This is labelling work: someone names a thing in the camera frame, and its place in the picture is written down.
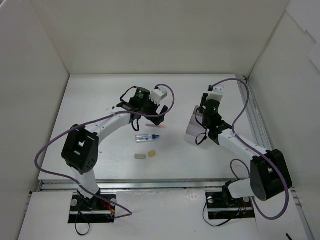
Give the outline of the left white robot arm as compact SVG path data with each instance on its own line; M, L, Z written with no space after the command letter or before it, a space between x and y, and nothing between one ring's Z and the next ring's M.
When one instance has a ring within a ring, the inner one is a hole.
M134 131L139 131L141 116L151 121L156 126L165 120L165 113L169 108L165 105L160 113L157 110L168 92L159 86L149 91L143 87L133 86L135 94L124 100L125 93L120 97L110 118L102 120L93 127L81 127L67 135L61 156L66 164L72 169L75 180L78 182L78 192L82 196L82 204L89 210L96 209L100 204L101 194L97 184L94 167L98 162L99 145L118 129L131 125Z

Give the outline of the tan yellow eraser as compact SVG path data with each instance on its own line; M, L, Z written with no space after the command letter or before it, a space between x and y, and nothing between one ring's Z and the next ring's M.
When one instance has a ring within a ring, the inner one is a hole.
M148 156L150 158L154 157L155 155L156 155L156 152L154 150L148 152Z

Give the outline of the clear blue-capped glue bottle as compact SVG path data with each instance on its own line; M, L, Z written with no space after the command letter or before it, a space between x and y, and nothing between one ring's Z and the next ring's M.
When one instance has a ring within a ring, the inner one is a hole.
M139 134L135 136L135 141L137 143L147 143L153 142L160 138L159 134Z

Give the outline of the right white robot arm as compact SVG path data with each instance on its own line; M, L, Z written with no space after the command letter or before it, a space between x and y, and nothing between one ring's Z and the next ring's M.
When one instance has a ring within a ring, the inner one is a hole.
M227 182L221 193L222 202L233 206L243 197L255 197L265 202L284 193L288 204L292 180L283 153L260 147L245 138L239 140L241 136L220 116L219 106L220 102L214 99L202 99L200 103L202 124L208 130L209 138L249 164L249 178Z

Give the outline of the pink highlighter pen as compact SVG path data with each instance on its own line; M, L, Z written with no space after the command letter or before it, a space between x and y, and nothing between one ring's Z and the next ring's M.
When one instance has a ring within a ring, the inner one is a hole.
M147 123L145 126L148 127L148 128L167 129L167 126L163 125L163 124L155 125L155 124Z

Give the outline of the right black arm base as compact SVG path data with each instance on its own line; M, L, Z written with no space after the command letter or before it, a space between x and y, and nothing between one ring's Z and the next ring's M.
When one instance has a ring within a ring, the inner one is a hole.
M231 198L220 190L206 190L203 218L210 221L231 221L240 219L255 219L256 214L251 200Z

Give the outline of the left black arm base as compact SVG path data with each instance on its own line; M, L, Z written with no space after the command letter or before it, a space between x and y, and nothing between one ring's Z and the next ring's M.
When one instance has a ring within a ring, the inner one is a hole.
M104 224L115 221L116 206L93 197L86 199L73 193L69 207L69 224Z

